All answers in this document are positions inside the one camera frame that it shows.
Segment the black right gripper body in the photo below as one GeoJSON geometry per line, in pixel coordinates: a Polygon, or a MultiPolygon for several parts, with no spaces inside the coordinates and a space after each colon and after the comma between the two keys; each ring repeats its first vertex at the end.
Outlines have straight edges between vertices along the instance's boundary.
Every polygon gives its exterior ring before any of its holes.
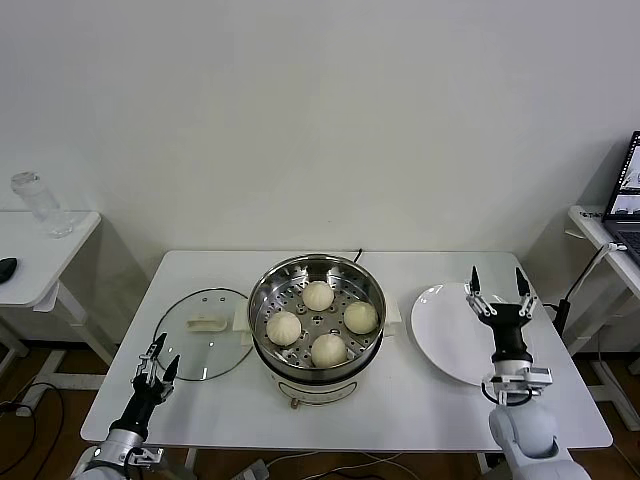
{"type": "Polygon", "coordinates": [[[530,361],[527,345],[523,340],[522,327],[529,318],[520,314],[519,304],[493,303],[496,314],[489,316],[481,313],[478,318],[488,326],[494,339],[495,351],[491,356],[493,362],[530,361]]]}

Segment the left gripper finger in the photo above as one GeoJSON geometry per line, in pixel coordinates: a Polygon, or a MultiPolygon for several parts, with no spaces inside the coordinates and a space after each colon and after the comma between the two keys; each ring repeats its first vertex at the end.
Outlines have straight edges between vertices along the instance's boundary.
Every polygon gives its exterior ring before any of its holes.
{"type": "Polygon", "coordinates": [[[166,336],[166,333],[160,334],[152,341],[146,352],[139,356],[140,362],[137,365],[134,378],[142,376],[146,381],[156,379],[157,359],[164,346],[166,336]]]}
{"type": "Polygon", "coordinates": [[[180,355],[176,355],[163,374],[161,380],[163,394],[170,394],[173,391],[173,384],[178,373],[179,361],[180,355]]]}

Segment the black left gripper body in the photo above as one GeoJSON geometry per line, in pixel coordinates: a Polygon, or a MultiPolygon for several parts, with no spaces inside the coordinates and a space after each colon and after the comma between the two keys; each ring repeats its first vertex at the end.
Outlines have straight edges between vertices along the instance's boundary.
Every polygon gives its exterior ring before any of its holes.
{"type": "Polygon", "coordinates": [[[149,384],[144,374],[133,380],[134,393],[128,401],[121,417],[109,427],[112,430],[126,430],[139,436],[148,435],[148,425],[154,409],[164,403],[173,392],[173,384],[157,377],[149,384]]]}

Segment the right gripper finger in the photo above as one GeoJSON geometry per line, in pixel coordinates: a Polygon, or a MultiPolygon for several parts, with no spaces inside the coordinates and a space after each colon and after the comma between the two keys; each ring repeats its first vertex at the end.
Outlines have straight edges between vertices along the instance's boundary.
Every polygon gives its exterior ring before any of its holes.
{"type": "Polygon", "coordinates": [[[469,282],[469,292],[466,300],[478,317],[491,317],[494,315],[492,305],[483,297],[480,288],[480,281],[477,268],[472,267],[471,279],[469,282]]]}
{"type": "Polygon", "coordinates": [[[532,312],[537,305],[538,298],[532,294],[530,283],[521,269],[516,268],[515,273],[518,294],[520,296],[520,310],[518,314],[521,317],[531,318],[532,312]]]}

